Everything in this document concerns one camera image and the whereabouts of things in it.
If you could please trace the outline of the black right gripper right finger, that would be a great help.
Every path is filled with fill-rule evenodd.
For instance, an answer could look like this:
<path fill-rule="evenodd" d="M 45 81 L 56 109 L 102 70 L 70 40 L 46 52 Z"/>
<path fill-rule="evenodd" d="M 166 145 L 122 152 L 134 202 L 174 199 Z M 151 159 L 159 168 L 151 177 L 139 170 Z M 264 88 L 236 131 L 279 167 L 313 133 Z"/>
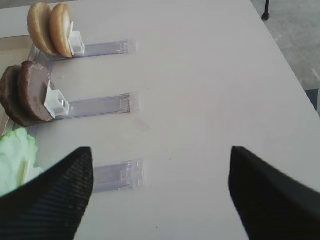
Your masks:
<path fill-rule="evenodd" d="M 242 146 L 231 149 L 228 189 L 251 240 L 318 240 L 320 194 Z"/>

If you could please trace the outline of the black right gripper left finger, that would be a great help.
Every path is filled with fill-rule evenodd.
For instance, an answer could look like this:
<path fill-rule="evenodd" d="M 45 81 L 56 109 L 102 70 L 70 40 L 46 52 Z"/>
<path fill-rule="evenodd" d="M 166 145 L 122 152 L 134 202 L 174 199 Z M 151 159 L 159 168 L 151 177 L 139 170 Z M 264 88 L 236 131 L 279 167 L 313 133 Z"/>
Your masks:
<path fill-rule="evenodd" d="M 0 198 L 2 240 L 72 240 L 94 186 L 90 147 L 79 147 L 56 165 Z"/>

